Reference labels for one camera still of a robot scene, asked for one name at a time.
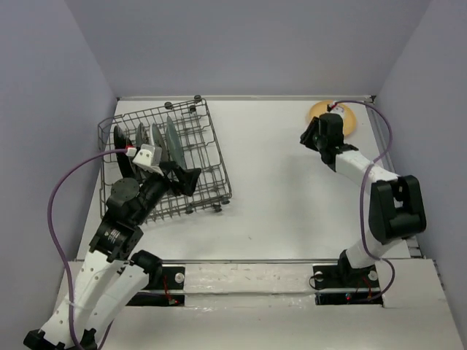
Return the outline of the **teal blue plate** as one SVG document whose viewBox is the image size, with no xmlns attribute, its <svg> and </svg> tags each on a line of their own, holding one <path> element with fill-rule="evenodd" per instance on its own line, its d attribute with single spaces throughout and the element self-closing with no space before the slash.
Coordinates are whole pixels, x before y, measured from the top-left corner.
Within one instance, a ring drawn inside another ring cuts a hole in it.
<svg viewBox="0 0 467 350">
<path fill-rule="evenodd" d="M 171 159 L 177 162 L 182 168 L 186 168 L 182 144 L 174 122 L 170 117 L 166 118 L 166 143 Z"/>
</svg>

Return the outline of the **yellow plate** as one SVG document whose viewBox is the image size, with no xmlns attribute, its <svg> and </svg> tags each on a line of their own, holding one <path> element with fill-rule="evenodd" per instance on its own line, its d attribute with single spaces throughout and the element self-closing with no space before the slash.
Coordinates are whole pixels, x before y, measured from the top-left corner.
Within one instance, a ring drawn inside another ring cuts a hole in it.
<svg viewBox="0 0 467 350">
<path fill-rule="evenodd" d="M 315 103 L 306 116 L 306 123 L 309 124 L 313 117 L 319 117 L 320 115 L 327 112 L 327 105 L 333 102 L 332 100 L 323 100 Z M 346 116 L 343 120 L 343 134 L 344 137 L 347 138 L 350 136 L 357 127 L 357 119 L 355 113 L 348 107 L 346 104 L 339 104 L 344 106 Z"/>
</svg>

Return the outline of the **white watermelon pattern plate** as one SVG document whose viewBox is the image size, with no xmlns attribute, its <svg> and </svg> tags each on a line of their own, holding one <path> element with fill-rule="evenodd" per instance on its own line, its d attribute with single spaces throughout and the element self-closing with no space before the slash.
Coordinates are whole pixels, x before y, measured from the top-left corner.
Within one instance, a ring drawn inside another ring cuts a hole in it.
<svg viewBox="0 0 467 350">
<path fill-rule="evenodd" d="M 166 162 L 169 160 L 169 153 L 166 147 L 166 143 L 162 137 L 162 134 L 155 122 L 151 124 L 150 135 L 152 143 L 161 148 L 161 161 Z"/>
</svg>

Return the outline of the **blue floral plate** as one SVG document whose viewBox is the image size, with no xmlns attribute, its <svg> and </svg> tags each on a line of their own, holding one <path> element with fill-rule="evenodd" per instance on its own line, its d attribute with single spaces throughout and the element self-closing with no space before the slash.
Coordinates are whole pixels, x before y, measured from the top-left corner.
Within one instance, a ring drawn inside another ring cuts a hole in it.
<svg viewBox="0 0 467 350">
<path fill-rule="evenodd" d="M 150 144 L 150 138 L 145 125 L 141 122 L 136 129 L 136 147 L 140 149 L 143 144 Z"/>
</svg>

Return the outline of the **black rimmed striped plate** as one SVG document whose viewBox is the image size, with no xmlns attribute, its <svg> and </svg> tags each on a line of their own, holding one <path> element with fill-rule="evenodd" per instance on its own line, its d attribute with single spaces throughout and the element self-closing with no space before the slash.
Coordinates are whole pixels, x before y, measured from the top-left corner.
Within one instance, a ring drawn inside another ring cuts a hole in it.
<svg viewBox="0 0 467 350">
<path fill-rule="evenodd" d="M 113 128 L 113 144 L 115 149 L 127 150 L 127 147 L 132 147 L 131 140 L 125 135 L 120 126 L 116 125 Z M 123 178 L 136 178 L 131 161 L 126 153 L 119 152 L 116 154 L 117 164 Z"/>
</svg>

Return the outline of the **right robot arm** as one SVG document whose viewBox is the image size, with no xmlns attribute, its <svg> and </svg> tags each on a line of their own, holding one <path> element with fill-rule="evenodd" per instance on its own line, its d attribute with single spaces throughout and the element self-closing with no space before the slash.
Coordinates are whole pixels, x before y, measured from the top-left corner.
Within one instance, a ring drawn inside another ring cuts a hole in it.
<svg viewBox="0 0 467 350">
<path fill-rule="evenodd" d="M 300 143 L 318 152 L 332 171 L 359 185 L 361 201 L 369 195 L 367 215 L 360 205 L 363 232 L 340 254 L 336 272 L 331 274 L 341 284 L 352 286 L 394 245 L 423 232 L 427 220 L 418 179 L 399 176 L 369 160 L 357 147 L 344 142 L 343 127 L 339 114 L 313 117 Z"/>
</svg>

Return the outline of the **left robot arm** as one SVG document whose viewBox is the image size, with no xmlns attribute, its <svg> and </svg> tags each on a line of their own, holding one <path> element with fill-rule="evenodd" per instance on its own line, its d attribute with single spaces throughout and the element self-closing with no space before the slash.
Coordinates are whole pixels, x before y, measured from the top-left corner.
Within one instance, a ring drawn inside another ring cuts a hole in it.
<svg viewBox="0 0 467 350">
<path fill-rule="evenodd" d="M 185 170 L 163 163 L 142 182 L 116 181 L 103 216 L 76 276 L 65 267 L 68 295 L 49 320 L 31 330 L 29 349 L 100 349 L 117 314 L 144 287 L 161 281 L 162 260 L 145 250 L 134 252 L 143 236 L 142 223 L 167 193 L 192 196 L 200 168 Z"/>
</svg>

